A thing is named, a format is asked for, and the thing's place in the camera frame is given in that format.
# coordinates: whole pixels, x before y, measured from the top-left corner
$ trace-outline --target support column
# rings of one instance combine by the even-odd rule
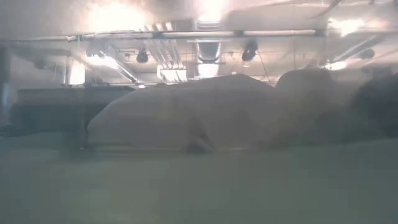
[[[6,46],[0,45],[0,126],[7,120],[11,54]]]

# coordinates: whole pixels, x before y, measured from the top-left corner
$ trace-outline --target ventilation duct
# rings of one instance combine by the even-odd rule
[[[196,20],[195,30],[220,30],[221,21],[218,20]],[[199,77],[217,76],[220,62],[221,42],[220,39],[197,40],[196,42]]]

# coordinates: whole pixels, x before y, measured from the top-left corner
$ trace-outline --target ceiling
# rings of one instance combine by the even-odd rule
[[[0,8],[0,37],[25,39],[48,35],[79,34],[96,32],[90,24],[92,10],[115,1],[49,1],[5,0]],[[258,51],[250,67],[244,67],[241,54],[249,39],[222,39],[221,56],[217,63],[218,75],[244,73],[264,82],[275,83],[285,72],[309,66],[314,60],[333,59],[374,35],[388,29],[397,29],[397,12],[391,0],[369,1],[345,0],[330,12],[324,13],[336,1],[260,1],[260,0],[150,0],[118,1],[118,4],[134,6],[145,12],[146,22],[156,24],[171,22],[174,30],[192,30],[193,21],[202,12],[203,5],[222,6],[223,30],[281,30],[325,29],[329,18],[339,21],[361,19],[362,29],[376,30],[374,34],[345,37],[265,37],[257,38]],[[63,64],[69,55],[84,60],[89,42],[30,42],[13,44],[17,56],[28,61],[45,60]],[[147,63],[138,63],[136,54],[145,45],[143,40],[109,40],[106,45],[114,50],[113,57],[119,60],[141,83],[161,82],[157,76],[158,62],[149,54]],[[178,54],[187,68],[189,77],[197,72],[195,40],[177,40]],[[366,49],[373,49],[374,57],[358,59],[357,54],[344,60],[348,70],[368,66],[395,66],[398,44],[395,35],[382,35],[382,40]],[[88,65],[89,75],[101,77],[106,82],[129,82],[118,72],[103,67]]]

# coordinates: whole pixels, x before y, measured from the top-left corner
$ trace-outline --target fluorescent light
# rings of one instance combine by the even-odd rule
[[[336,19],[330,18],[328,22],[329,26],[332,29],[339,30],[340,36],[342,37],[350,33],[356,32],[366,25],[362,19],[347,19],[343,21],[338,21]]]
[[[217,76],[219,67],[220,65],[218,64],[209,63],[198,65],[198,73],[200,78],[211,78]]]
[[[95,5],[89,15],[90,31],[139,30],[146,24],[144,13],[127,4]]]
[[[94,55],[92,57],[87,57],[86,60],[88,63],[96,66],[107,66],[113,69],[119,68],[117,61],[109,56],[99,57],[98,55]]]
[[[86,68],[83,64],[73,61],[70,65],[69,84],[81,85],[86,82]]]
[[[347,67],[347,62],[341,61],[341,62],[335,62],[335,63],[327,63],[325,65],[325,69],[335,71],[335,70],[341,70]]]

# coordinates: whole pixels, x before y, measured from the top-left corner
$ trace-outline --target duct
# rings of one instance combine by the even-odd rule
[[[350,47],[347,51],[343,52],[342,54],[336,56],[331,61],[331,63],[345,61],[354,55],[360,54],[361,52],[364,52],[365,50],[370,49],[371,47],[374,47],[375,45],[379,44],[383,40],[384,40],[383,35],[374,35],[374,36],[370,37],[369,39],[364,40],[361,43]]]
[[[221,27],[220,21],[214,22],[194,22],[195,30],[199,31],[217,31]],[[212,42],[197,42],[197,58],[198,66],[197,71],[200,77],[216,76],[218,74],[219,65],[217,62],[220,61],[221,53],[221,40],[220,39],[209,39]]]

